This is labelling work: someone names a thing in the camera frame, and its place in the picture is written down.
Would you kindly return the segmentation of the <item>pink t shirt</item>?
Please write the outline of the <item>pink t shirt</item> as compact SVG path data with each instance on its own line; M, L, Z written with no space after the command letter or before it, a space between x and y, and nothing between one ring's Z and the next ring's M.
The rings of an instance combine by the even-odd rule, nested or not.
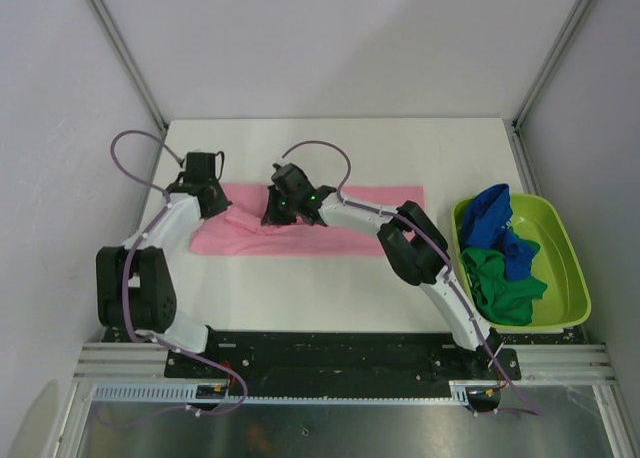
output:
M374 236L339 227L266 226L268 188L264 184L225 183L231 206L209 218L192 234L189 250L206 256L381 257L384 251Z

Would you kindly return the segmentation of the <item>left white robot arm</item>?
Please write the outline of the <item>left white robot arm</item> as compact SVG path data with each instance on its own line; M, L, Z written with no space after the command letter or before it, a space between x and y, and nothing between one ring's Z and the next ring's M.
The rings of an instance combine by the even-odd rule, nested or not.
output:
M100 323L123 329L134 340L187 351L187 367L202 378L219 370L221 354L207 344L207 326L178 309L168 258L204 220L230 207L220 184L225 159L222 151L187 153L176 179L160 190L164 203L156 216L96 256Z

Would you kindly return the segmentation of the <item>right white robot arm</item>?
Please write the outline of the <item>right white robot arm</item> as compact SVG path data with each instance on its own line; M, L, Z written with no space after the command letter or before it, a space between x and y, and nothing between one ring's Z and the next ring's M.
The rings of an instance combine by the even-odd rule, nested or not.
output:
M456 278L448 243L413 201L399 207L351 198L341 188L315 187L293 163L273 165L265 225L289 226L297 219L309 226L340 228L377 240L394 273L430 298L453 337L464 349L463 371L484 379L497 367L502 341L473 307Z

